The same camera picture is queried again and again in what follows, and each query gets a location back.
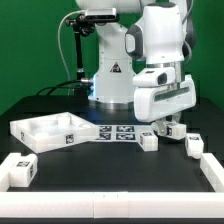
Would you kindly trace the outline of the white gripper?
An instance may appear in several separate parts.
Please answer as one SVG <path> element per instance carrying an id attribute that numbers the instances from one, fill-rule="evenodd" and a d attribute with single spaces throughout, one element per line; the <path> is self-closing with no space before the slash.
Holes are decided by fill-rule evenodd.
<path id="1" fill-rule="evenodd" d="M 179 123 L 180 111 L 196 104 L 195 85 L 192 77 L 186 75 L 180 83 L 176 81 L 175 69 L 145 68 L 133 78 L 134 114 L 138 121 L 152 122 L 152 129 L 165 136 L 167 128 L 158 119 L 166 117 L 167 122 Z"/>

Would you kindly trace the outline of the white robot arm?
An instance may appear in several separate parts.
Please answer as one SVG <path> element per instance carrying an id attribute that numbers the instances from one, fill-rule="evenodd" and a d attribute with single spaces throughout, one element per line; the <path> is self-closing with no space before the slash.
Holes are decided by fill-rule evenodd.
<path id="1" fill-rule="evenodd" d="M 89 100 L 134 107 L 160 136 L 181 138 L 181 111 L 195 105 L 195 85 L 182 71 L 191 54 L 194 0 L 75 0 L 78 21 L 99 37 L 99 68 Z"/>

